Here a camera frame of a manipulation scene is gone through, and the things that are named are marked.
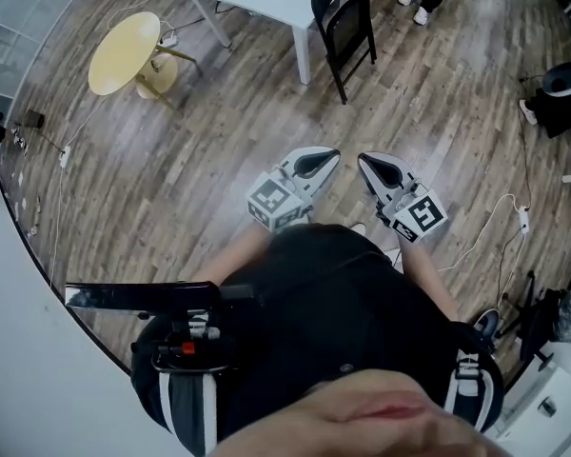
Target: white cabinet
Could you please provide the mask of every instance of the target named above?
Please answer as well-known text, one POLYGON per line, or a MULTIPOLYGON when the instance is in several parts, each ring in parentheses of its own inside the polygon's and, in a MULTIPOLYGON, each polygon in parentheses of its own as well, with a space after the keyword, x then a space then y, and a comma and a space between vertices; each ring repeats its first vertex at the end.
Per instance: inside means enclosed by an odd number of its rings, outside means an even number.
POLYGON ((534 361, 505 397, 492 438, 516 457, 550 457, 571 435, 571 374, 534 361))

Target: cable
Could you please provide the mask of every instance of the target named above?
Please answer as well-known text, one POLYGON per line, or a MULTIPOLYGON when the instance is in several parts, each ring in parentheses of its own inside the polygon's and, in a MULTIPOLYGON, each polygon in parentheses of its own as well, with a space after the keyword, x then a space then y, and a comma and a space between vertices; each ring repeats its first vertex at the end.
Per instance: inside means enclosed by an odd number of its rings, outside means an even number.
MULTIPOLYGON (((228 11, 231 11, 231 10, 235 9, 235 7, 233 6, 233 7, 230 7, 229 9, 218 11, 218 6, 219 6, 219 5, 220 5, 220 2, 216 2, 216 7, 215 7, 215 10, 214 10, 214 14, 215 14, 215 15, 220 15, 221 13, 227 13, 228 11)), ((184 24, 183 26, 179 26, 179 27, 175 27, 175 28, 170 26, 171 29, 166 30, 165 32, 163 32, 163 35, 161 35, 161 38, 159 39, 159 41, 163 41, 163 38, 164 38, 167 34, 169 34, 170 32, 175 32, 176 30, 180 30, 180 29, 184 29, 184 28, 186 28, 186 27, 190 27, 190 26, 192 26, 192 25, 194 25, 194 24, 198 24, 199 22, 202 22, 202 21, 204 21, 204 20, 206 20, 205 17, 201 17, 200 19, 193 20, 192 22, 188 22, 187 24, 184 24)))
POLYGON ((522 248, 524 247, 524 243, 526 242, 526 235, 524 235, 522 237, 522 244, 521 244, 521 248, 518 249, 518 254, 516 255, 516 261, 514 261, 514 267, 512 268, 512 272, 510 272, 509 277, 507 278, 507 283, 505 283, 505 286, 503 287, 503 292, 502 294, 499 296, 498 300, 497 300, 497 306, 500 305, 500 303, 502 302, 502 298, 503 298, 503 294, 505 293, 505 291, 507 290, 507 287, 510 284, 510 281, 512 281, 512 278, 514 277, 514 271, 516 270, 516 266, 518 265, 518 260, 521 258, 521 252, 522 252, 522 248))
POLYGON ((525 81, 533 80, 535 78, 541 78, 542 76, 543 76, 543 74, 535 74, 533 76, 523 76, 522 78, 519 78, 518 81, 522 84, 525 81))
POLYGON ((170 30, 168 30, 167 32, 163 32, 163 34, 161 34, 161 39, 159 40, 160 44, 163 44, 163 37, 165 36, 165 34, 167 34, 168 32, 173 32, 173 34, 175 34, 175 29, 173 28, 173 26, 167 21, 167 20, 162 20, 161 24, 167 24, 167 26, 169 27, 170 30))
POLYGON ((235 6, 233 5, 233 6, 230 7, 229 9, 218 11, 218 6, 219 6, 221 3, 222 3, 222 2, 221 2, 220 0, 218 0, 218 1, 216 2, 216 7, 215 7, 214 10, 213 10, 213 12, 214 12, 216 15, 220 15, 221 13, 227 13, 228 11, 231 11, 231 10, 233 10, 233 9, 235 8, 235 6))
POLYGON ((512 243, 512 241, 516 238, 516 236, 520 233, 521 230, 522 230, 522 227, 520 227, 518 230, 516 230, 516 232, 514 233, 514 235, 512 235, 510 240, 508 240, 503 245, 502 259, 499 262, 499 277, 497 278, 497 305, 499 305, 499 303, 501 301, 500 295, 502 295, 502 266, 503 266, 503 259, 505 259, 505 250, 507 249, 507 246, 509 246, 512 243))
MULTIPOLYGON (((83 125, 81 125, 77 131, 74 132, 74 135, 72 136, 71 139, 69 139, 68 143, 66 144, 66 146, 64 147, 64 149, 69 146, 72 142, 74 142, 74 139, 76 139, 76 137, 78 136, 78 133, 83 129, 83 127, 87 124, 87 122, 89 121, 89 118, 91 118, 91 116, 93 115, 93 113, 95 113, 100 107, 101 105, 106 101, 106 98, 108 98, 108 96, 105 96, 104 98, 102 98, 102 100, 97 104, 97 107, 95 107, 95 109, 89 114, 89 116, 85 119, 85 122, 83 122, 83 125)), ((58 196, 58 201, 57 201, 57 223, 56 223, 56 231, 55 231, 55 246, 53 248, 53 260, 51 262, 51 267, 50 267, 50 278, 49 278, 49 287, 52 288, 53 287, 53 274, 55 273, 55 259, 57 258, 57 242, 59 241, 59 220, 61 218, 61 182, 62 179, 64 177, 64 168, 60 167, 59 168, 59 196, 58 196)))
POLYGON ((442 268, 442 269, 438 269, 438 272, 442 272, 444 270, 451 270, 456 268, 459 263, 467 256, 467 254, 469 254, 472 250, 474 250, 474 248, 476 248, 476 246, 478 245, 478 242, 480 241, 480 238, 482 237, 482 234, 484 233, 484 231, 486 230, 486 228, 488 227, 488 224, 490 223, 491 219, 493 218, 493 215, 495 214, 495 211, 497 210, 497 206, 499 205, 499 203, 502 201, 503 198, 507 198, 507 197, 511 197, 512 198, 512 205, 514 205, 514 210, 515 211, 519 211, 519 209, 516 208, 516 196, 514 196, 512 193, 507 193, 504 196, 502 196, 499 200, 497 200, 497 203, 495 204, 495 207, 493 207, 493 211, 491 212, 491 215, 488 217, 488 220, 486 221, 486 223, 484 224, 484 227, 482 227, 482 230, 480 231, 480 233, 478 234, 478 238, 476 239, 476 242, 474 242, 474 245, 472 246, 472 248, 470 250, 468 250, 464 255, 462 255, 459 258, 459 261, 457 261, 454 265, 452 265, 450 268, 442 268))
POLYGON ((61 179, 64 176, 64 169, 59 170, 59 198, 57 201, 57 231, 55 232, 55 247, 53 248, 53 260, 50 268, 49 288, 53 288, 53 274, 55 273, 55 259, 57 258, 57 241, 59 240, 59 217, 61 216, 61 179))
POLYGON ((131 9, 136 9, 138 7, 140 7, 141 5, 144 5, 146 2, 149 2, 150 0, 144 0, 143 2, 140 2, 139 4, 135 4, 132 5, 130 7, 125 7, 124 9, 120 9, 117 10, 108 20, 108 23, 106 24, 106 27, 108 27, 108 30, 112 30, 112 27, 110 26, 110 22, 112 22, 112 19, 114 19, 114 17, 116 17, 119 13, 121 13, 122 11, 125 10, 131 10, 131 9))
POLYGON ((159 41, 163 41, 163 38, 164 38, 167 34, 169 34, 170 32, 175 32, 176 30, 183 29, 183 28, 188 27, 188 26, 192 26, 193 24, 198 24, 199 22, 201 22, 201 21, 203 21, 203 20, 206 20, 206 19, 205 19, 204 17, 201 17, 200 19, 193 20, 192 22, 188 22, 187 24, 184 24, 183 26, 174 27, 174 28, 172 28, 172 29, 170 29, 170 30, 166 30, 165 32, 163 32, 163 35, 161 36, 161 38, 159 39, 159 41))
POLYGON ((85 119, 85 122, 83 122, 83 125, 80 126, 78 128, 77 131, 74 132, 74 135, 72 135, 72 138, 69 139, 69 141, 66 143, 66 146, 64 147, 64 149, 69 146, 72 142, 74 142, 74 139, 76 139, 76 137, 78 136, 78 133, 82 130, 82 128, 87 124, 87 122, 89 121, 89 118, 91 118, 93 116, 93 113, 95 113, 101 106, 102 104, 106 101, 106 99, 108 98, 108 96, 106 95, 104 98, 102 98, 102 100, 97 104, 97 107, 95 107, 95 109, 89 114, 89 116, 85 119))

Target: power adapter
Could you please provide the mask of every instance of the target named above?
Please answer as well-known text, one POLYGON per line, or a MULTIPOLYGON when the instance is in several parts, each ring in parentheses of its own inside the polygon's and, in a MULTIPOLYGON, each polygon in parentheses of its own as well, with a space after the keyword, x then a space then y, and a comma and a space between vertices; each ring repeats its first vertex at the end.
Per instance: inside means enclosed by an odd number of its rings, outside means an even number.
POLYGON ((518 222, 521 226, 521 233, 522 235, 526 235, 529 233, 531 226, 529 224, 529 208, 528 207, 521 207, 518 210, 518 222))

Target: white stripe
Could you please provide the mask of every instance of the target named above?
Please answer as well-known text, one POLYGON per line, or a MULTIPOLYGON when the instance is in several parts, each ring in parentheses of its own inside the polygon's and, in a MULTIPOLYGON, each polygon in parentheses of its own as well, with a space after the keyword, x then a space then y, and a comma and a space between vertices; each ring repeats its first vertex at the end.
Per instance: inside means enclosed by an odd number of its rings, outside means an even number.
POLYGON ((169 431, 176 435, 173 420, 171 418, 171 402, 169 400, 169 374, 159 372, 159 392, 161 393, 161 410, 163 411, 163 418, 169 431))
POLYGON ((203 428, 206 437, 206 455, 215 449, 218 440, 216 415, 216 381, 211 374, 203 375, 203 428))
POLYGON ((482 431, 482 427, 484 427, 484 423, 486 422, 488 412, 491 409, 493 396, 495 393, 493 379, 486 370, 482 371, 482 378, 484 379, 484 398, 482 399, 482 409, 480 410, 478 420, 476 420, 476 425, 474 426, 477 431, 482 431))
POLYGON ((457 400, 457 390, 459 389, 459 381, 457 381, 457 370, 454 369, 450 374, 450 382, 448 383, 448 393, 444 402, 444 411, 452 414, 455 410, 455 401, 457 400))

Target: white wall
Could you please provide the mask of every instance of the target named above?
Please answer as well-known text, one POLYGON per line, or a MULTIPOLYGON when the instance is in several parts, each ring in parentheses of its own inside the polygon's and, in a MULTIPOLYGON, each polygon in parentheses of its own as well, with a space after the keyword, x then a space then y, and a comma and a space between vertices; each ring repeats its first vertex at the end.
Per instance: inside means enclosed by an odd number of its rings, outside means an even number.
POLYGON ((49 291, 0 193, 0 457, 94 455, 187 452, 49 291))

